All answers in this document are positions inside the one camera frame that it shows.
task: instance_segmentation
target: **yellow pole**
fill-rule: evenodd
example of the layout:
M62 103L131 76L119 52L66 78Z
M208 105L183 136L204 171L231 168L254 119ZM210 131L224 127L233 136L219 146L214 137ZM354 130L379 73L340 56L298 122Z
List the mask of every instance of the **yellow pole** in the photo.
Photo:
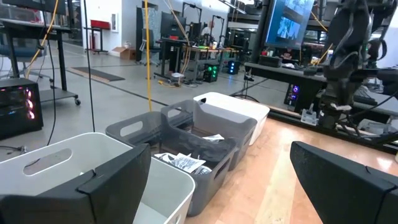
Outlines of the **yellow pole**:
M148 21L148 0L145 0L145 24L147 32L147 93L148 93L148 103L149 111L152 111L152 98L150 95L150 57L149 57L149 21Z

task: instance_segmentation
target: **concrete floor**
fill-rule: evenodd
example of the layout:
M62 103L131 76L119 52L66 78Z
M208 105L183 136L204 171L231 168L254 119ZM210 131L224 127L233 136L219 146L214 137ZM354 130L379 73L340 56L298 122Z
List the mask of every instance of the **concrete floor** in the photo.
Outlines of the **concrete floor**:
M57 51L53 50L55 65L55 83L60 86L59 63ZM97 81L92 82L93 103L95 112L96 131L103 133L110 124L120 120L131 118L139 114L148 112L146 67L137 65L135 61L120 60L109 55L90 55L91 66L102 72L110 73L123 77L126 80L109 82L108 84ZM86 55L79 48L67 47L65 49L65 63L67 67L87 66ZM32 68L38 72L42 64L42 59L38 59ZM47 56L43 65L42 74L52 77L52 66L50 58ZM90 92L88 79L73 73L67 72L68 90L79 95L81 105L77 106L73 98L56 101L57 122L51 143L74 137L79 134L92 132ZM49 89L49 80L46 78L38 81L41 90ZM158 84L158 80L151 80L152 83L152 107L159 111L164 105L170 105L179 101L192 99L195 96L216 91L226 95L240 92L243 89L243 73L238 75L220 74L217 82L204 83L197 88L183 86L179 89L167 88ZM255 97L261 103L286 108L283 105L287 83L281 83L264 78L255 78L254 83L250 83L248 95ZM41 131L27 133L13 138L0 141L2 146L27 146L29 151L46 146L50 137L54 111L53 103L43 103L42 112L44 127ZM0 150L0 161L10 159L18 155L17 152L7 154L10 151Z

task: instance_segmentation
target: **floor mat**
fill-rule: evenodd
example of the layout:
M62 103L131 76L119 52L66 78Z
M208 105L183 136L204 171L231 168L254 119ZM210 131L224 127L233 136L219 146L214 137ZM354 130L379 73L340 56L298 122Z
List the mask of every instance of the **floor mat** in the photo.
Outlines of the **floor mat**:
M69 72L82 75L88 78L88 67L76 67L76 68L68 68ZM116 75L111 75L105 72L101 72L95 69L91 69L91 78L98 80L100 82L113 82L113 81L120 81L125 80L125 78L118 77Z

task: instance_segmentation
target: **cardboard box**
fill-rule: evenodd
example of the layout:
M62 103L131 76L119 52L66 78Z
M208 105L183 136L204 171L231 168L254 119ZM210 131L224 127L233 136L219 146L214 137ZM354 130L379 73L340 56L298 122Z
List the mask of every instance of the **cardboard box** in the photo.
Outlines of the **cardboard box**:
M136 50L135 49L116 47L112 51L119 53L121 59L126 59L126 60L135 60L136 59Z

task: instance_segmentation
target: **television screen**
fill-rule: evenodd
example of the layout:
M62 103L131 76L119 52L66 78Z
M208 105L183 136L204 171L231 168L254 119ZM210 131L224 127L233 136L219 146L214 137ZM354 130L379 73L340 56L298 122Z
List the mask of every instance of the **television screen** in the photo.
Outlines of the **television screen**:
M299 49L314 0L276 0L269 11L266 46Z

